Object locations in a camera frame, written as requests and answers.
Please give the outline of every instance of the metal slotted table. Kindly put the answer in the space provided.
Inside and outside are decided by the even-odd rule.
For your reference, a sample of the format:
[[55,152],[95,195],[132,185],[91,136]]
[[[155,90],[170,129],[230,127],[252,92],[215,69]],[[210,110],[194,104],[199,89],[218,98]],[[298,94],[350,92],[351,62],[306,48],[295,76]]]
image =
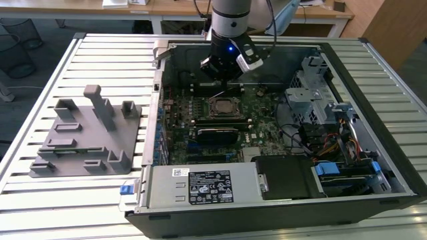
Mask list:
[[[270,37],[255,37],[272,41]],[[147,239],[119,210],[119,186],[140,177],[156,40],[203,40],[186,35],[87,34],[75,38],[0,163],[0,239]],[[427,109],[368,43],[342,38],[279,38],[280,42],[328,42],[374,109],[427,180]],[[85,85],[100,85],[111,104],[142,105],[132,172],[128,175],[31,178],[29,166],[48,135],[60,98],[90,105]],[[336,87],[342,98],[346,93]],[[427,207],[418,204],[380,213],[356,224],[234,233],[188,239],[316,240],[426,239]]]

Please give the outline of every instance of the black mesh trash bin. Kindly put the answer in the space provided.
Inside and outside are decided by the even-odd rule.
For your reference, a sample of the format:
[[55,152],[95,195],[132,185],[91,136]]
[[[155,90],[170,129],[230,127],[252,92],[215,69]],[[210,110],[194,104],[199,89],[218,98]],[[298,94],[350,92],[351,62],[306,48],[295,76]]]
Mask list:
[[31,19],[1,18],[0,25],[3,25],[9,34],[19,36],[20,44],[27,50],[36,49],[43,45],[43,40]]
[[35,63],[20,44],[20,38],[12,34],[0,35],[0,70],[19,79],[33,73]]

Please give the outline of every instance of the white label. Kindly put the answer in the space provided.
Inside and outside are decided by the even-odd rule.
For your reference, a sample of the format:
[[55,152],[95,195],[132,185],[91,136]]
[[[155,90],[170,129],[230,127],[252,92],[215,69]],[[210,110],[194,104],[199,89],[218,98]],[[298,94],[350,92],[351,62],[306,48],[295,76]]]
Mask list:
[[190,168],[174,168],[172,177],[187,177],[188,172],[190,172]]
[[226,193],[226,194],[223,194],[222,196],[220,196],[220,198],[231,198],[234,195],[231,194],[231,193]]
[[148,14],[148,11],[131,11],[131,14]]

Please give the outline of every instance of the power supply label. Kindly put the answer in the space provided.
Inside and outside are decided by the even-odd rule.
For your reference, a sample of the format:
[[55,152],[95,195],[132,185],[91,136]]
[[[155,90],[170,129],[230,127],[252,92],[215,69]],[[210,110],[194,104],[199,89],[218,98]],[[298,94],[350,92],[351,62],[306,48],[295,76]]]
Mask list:
[[191,205],[224,204],[235,201],[228,170],[190,172],[188,183]]

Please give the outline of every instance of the metal bracket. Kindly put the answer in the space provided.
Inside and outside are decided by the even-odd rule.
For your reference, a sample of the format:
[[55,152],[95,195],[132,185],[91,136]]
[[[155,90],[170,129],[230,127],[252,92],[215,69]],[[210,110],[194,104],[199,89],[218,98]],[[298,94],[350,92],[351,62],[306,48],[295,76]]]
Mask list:
[[354,110],[354,106],[348,103],[330,103],[328,105],[326,105],[324,107],[324,113],[327,116],[328,121],[334,121],[335,120],[335,116],[338,113],[344,114],[348,111]]
[[154,60],[159,61],[163,58],[168,57],[171,55],[170,52],[170,41],[168,40],[158,40],[154,42],[154,48],[152,48],[152,56]]
[[258,181],[259,181],[259,190],[266,193],[268,192],[268,184],[266,180],[264,174],[258,174]]
[[286,90],[287,99],[295,103],[307,103],[312,100],[320,100],[322,95],[308,88],[298,87]]

